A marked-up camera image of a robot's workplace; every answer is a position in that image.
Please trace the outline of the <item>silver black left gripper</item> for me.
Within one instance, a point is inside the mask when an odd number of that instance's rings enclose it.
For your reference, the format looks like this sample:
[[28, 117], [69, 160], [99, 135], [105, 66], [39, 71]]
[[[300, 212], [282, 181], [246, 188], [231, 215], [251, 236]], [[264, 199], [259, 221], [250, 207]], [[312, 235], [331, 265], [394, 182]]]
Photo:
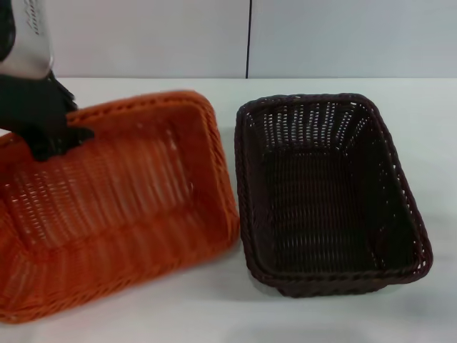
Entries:
[[56, 79], [52, 65], [44, 2], [2, 1], [1, 128], [19, 135], [37, 161], [94, 138], [90, 129], [69, 126], [75, 97]]

